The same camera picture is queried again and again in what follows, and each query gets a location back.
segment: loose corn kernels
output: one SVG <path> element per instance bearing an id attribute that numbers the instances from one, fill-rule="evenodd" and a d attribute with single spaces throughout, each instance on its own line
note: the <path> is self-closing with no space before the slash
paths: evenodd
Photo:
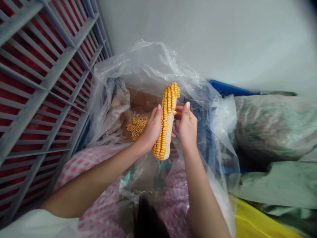
<path id="1" fill-rule="evenodd" d="M 142 134 L 147 122 L 149 121 L 148 117 L 143 118 L 133 118 L 132 122 L 126 123 L 126 128 L 128 131 L 132 133 L 131 138 L 132 140 L 137 140 L 139 136 Z"/>

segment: left hand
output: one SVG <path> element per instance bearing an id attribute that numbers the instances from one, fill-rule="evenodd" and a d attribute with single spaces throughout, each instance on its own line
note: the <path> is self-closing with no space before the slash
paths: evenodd
<path id="1" fill-rule="evenodd" d="M 154 108 L 147 122 L 142 134 L 139 136 L 137 142 L 145 148 L 147 151 L 153 148 L 153 145 L 159 138 L 159 135 L 162 130 L 161 120 L 163 115 L 163 109 L 159 104 L 158 107 Z"/>

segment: dried corn cob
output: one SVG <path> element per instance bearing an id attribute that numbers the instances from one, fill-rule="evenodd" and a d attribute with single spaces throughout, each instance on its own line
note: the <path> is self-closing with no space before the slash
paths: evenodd
<path id="1" fill-rule="evenodd" d="M 154 156 L 160 160 L 169 158 L 176 101 L 180 95 L 181 91 L 177 83 L 171 83 L 164 91 L 161 103 L 163 108 L 162 131 L 152 149 Z"/>

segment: hair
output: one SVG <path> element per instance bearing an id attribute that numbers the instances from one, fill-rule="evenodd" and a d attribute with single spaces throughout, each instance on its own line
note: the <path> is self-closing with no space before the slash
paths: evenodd
<path id="1" fill-rule="evenodd" d="M 139 206 L 134 214 L 134 238 L 170 238 L 164 222 L 146 197 L 140 196 Z"/>

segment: gray metal cage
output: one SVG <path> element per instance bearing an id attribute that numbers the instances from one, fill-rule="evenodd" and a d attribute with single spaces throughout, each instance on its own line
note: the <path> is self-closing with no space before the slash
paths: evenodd
<path id="1" fill-rule="evenodd" d="M 111 56 L 96 0 L 0 0 L 0 227 L 38 206 L 88 118 Z"/>

